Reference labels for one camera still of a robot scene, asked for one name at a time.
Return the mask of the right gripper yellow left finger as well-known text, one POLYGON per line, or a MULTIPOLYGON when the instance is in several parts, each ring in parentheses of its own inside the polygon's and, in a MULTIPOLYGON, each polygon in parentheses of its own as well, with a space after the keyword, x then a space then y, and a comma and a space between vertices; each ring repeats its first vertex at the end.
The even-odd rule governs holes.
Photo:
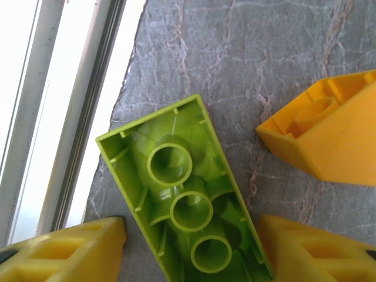
POLYGON ((116 281, 125 222, 107 217, 1 249, 1 281, 116 281))

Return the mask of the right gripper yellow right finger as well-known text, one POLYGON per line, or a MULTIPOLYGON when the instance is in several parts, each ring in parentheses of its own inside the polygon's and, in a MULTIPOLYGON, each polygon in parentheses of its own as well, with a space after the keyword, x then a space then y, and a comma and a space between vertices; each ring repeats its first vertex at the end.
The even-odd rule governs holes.
POLYGON ((375 246, 262 215, 257 232, 276 281, 375 281, 375 246))

